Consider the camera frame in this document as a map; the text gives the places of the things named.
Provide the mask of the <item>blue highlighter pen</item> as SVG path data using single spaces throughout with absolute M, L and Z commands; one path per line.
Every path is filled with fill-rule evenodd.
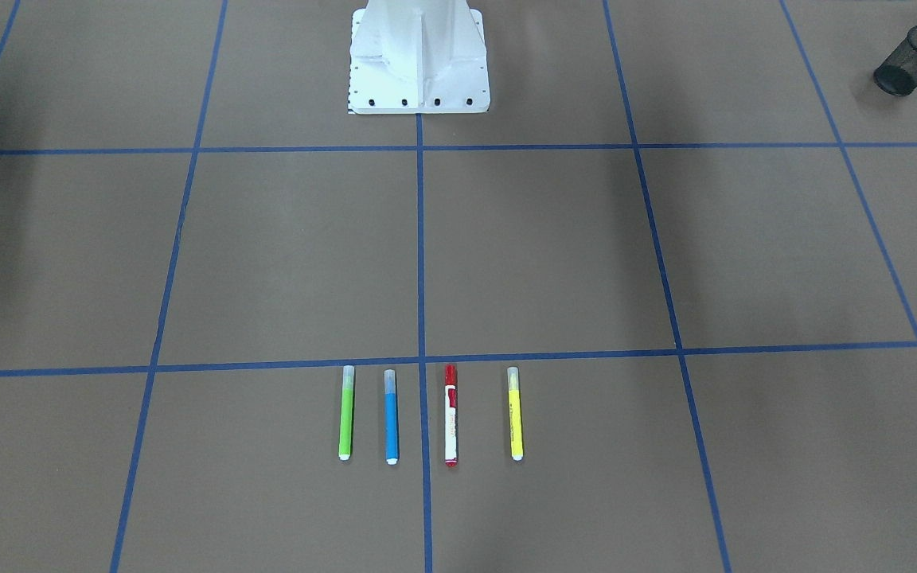
M 398 438 L 398 403 L 396 370 L 384 371 L 384 457 L 386 464 L 395 466 L 400 460 L 400 438 Z

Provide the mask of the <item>black mesh pen cup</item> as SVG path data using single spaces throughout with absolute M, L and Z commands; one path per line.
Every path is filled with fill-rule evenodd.
M 917 25 L 907 30 L 901 44 L 873 70 L 876 86 L 892 96 L 905 97 L 917 88 Z

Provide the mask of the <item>yellow highlighter pen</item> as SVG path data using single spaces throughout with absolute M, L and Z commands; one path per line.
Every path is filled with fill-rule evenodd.
M 523 438 L 523 414 L 521 414 L 521 386 L 519 368 L 508 367 L 507 378 L 507 411 L 509 411 L 509 452 L 516 462 L 524 460 L 525 445 Z

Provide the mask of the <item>red white marker pen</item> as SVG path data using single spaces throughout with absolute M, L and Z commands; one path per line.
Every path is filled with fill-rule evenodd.
M 455 364 L 444 371 L 444 463 L 454 468 L 459 463 L 458 377 Z

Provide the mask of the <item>white pedestal column base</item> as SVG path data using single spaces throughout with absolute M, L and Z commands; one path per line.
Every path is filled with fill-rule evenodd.
M 349 113 L 491 108 L 483 14 L 466 1 L 369 1 L 353 11 L 349 57 Z

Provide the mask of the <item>green highlighter pen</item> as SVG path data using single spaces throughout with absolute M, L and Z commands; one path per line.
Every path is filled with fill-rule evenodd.
M 341 378 L 341 410 L 339 411 L 338 459 L 352 458 L 354 420 L 354 366 L 345 365 Z

